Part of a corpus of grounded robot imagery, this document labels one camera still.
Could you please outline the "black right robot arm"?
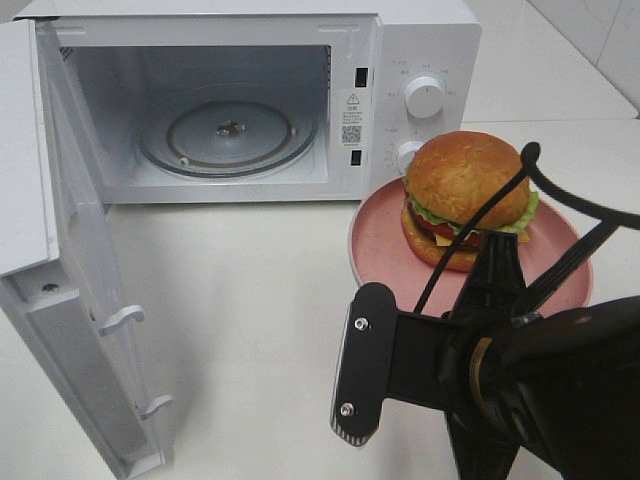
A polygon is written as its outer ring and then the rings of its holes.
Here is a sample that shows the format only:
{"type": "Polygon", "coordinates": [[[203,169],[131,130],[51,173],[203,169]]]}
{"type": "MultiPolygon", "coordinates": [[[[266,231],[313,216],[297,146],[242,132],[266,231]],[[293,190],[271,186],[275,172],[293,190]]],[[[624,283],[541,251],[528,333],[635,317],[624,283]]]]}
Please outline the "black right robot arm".
{"type": "Polygon", "coordinates": [[[613,230],[597,225],[531,284],[516,238],[485,237],[439,371],[461,478],[503,479],[520,449],[566,479],[638,477],[638,299],[537,311],[613,230]]]}

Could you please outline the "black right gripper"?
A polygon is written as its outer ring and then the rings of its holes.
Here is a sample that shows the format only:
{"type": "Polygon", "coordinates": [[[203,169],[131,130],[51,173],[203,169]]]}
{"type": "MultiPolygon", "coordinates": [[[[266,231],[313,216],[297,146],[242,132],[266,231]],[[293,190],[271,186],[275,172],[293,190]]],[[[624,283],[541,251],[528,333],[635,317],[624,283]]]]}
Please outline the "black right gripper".
{"type": "Polygon", "coordinates": [[[525,287],[517,235],[486,233],[449,316],[462,330],[446,343],[439,371],[461,479],[505,479],[520,447],[539,445],[531,409],[502,359],[510,310],[525,287]]]}

